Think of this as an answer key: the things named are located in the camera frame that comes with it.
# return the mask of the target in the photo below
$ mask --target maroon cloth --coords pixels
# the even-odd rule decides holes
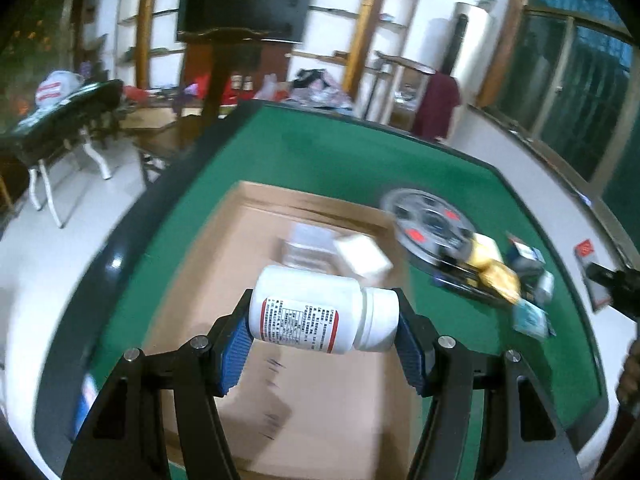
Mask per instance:
[[[458,82],[450,75],[436,72],[427,83],[411,133],[424,140],[435,140],[437,137],[445,139],[453,108],[459,104]]]

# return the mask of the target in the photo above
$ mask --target bottle cap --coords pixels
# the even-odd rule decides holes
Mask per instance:
[[[398,295],[384,288],[364,288],[366,320],[353,347],[363,352],[386,352],[396,339],[400,307]]]

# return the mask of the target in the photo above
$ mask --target black tv screen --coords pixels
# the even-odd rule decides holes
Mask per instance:
[[[180,0],[177,36],[212,28],[266,32],[267,40],[301,43],[311,0]]]

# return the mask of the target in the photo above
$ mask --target yellow package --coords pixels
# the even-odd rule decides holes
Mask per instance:
[[[480,273],[480,280],[496,290],[505,300],[517,303],[520,299],[520,280],[516,273],[501,262],[491,262]]]
[[[466,261],[467,265],[476,269],[485,269],[491,262],[502,263],[502,255],[500,249],[493,238],[474,233],[472,238],[471,256]]]

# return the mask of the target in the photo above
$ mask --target white bottle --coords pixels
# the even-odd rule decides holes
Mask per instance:
[[[352,347],[389,350],[398,328],[398,295],[360,288],[353,278],[269,266],[255,284],[249,329],[256,339],[327,354]]]

